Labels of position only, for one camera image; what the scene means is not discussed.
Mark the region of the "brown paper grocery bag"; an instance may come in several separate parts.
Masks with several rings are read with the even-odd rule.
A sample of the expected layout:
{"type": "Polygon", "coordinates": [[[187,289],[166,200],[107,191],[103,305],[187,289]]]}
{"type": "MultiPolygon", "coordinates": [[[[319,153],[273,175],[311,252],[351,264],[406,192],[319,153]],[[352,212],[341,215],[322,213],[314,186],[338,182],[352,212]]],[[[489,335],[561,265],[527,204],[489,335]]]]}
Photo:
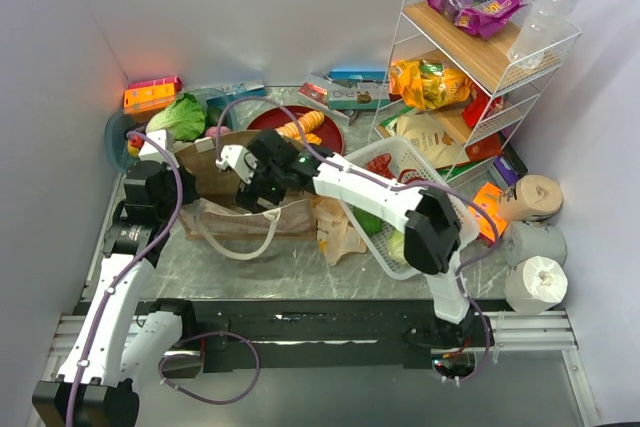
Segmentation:
{"type": "Polygon", "coordinates": [[[217,147],[230,147],[245,167],[251,161],[248,144],[257,132],[245,130],[183,144],[175,155],[195,176],[199,198],[181,209],[179,221],[185,237],[205,241],[227,258],[248,261],[261,256],[274,240],[313,240],[316,220],[313,197],[289,191],[279,201],[259,198],[231,169],[216,166],[217,147]]]}

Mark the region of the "orange plastic grocery bag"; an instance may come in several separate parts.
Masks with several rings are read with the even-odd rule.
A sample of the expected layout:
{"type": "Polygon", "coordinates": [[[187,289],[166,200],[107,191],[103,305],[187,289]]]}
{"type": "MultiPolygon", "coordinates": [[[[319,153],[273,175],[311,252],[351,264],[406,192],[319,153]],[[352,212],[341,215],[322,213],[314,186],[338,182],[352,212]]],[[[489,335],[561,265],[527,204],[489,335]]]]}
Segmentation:
{"type": "Polygon", "coordinates": [[[317,197],[312,205],[318,247],[329,265],[335,266],[345,255],[367,251],[339,201],[317,197]]]}

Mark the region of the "yellow orange chips bag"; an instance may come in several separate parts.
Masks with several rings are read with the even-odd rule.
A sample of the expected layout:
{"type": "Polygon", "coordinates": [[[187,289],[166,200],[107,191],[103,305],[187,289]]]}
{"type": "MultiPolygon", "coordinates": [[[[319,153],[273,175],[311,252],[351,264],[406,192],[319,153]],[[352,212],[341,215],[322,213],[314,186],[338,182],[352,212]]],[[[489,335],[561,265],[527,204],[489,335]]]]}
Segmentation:
{"type": "Polygon", "coordinates": [[[408,107],[437,110],[464,102],[471,93],[471,80],[454,64],[444,60],[403,60],[389,69],[390,94],[408,107]]]}

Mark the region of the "clear water bottle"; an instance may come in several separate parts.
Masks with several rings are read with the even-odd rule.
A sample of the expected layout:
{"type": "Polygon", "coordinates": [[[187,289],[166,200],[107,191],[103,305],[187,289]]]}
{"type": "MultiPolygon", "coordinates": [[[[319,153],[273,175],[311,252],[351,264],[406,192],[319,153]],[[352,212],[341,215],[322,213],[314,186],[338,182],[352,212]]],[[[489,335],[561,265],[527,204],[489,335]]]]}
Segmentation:
{"type": "Polygon", "coordinates": [[[522,69],[536,68],[544,51],[561,38],[565,23],[579,1],[536,0],[508,51],[509,61],[522,69]]]}

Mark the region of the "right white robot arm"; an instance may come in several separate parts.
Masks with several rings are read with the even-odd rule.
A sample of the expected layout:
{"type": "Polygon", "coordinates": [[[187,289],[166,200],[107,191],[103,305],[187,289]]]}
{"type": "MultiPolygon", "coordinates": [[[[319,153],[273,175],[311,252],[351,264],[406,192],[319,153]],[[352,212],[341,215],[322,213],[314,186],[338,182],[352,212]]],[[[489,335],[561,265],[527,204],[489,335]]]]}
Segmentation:
{"type": "Polygon", "coordinates": [[[224,146],[216,164],[238,175],[236,201],[246,209],[255,208],[260,199],[277,204],[288,191],[304,190],[381,219],[403,234],[403,256],[425,275],[435,316],[454,325],[467,317],[470,302],[457,270],[478,226],[449,187],[427,181],[405,185],[324,147],[306,144],[298,149],[273,129],[258,132],[247,146],[224,146]]]}

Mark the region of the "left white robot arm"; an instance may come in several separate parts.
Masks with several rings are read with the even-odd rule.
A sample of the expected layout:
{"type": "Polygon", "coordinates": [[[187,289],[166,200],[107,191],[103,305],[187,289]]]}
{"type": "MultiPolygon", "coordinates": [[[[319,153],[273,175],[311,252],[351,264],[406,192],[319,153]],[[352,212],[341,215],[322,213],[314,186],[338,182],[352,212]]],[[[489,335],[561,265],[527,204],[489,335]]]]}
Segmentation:
{"type": "Polygon", "coordinates": [[[198,198],[195,183],[179,162],[140,161],[127,170],[80,333],[55,379],[33,392],[45,425],[135,425],[141,389],[157,376],[165,352],[197,333],[193,304],[171,298],[154,301],[140,330],[130,332],[170,228],[181,207],[198,198]]]}

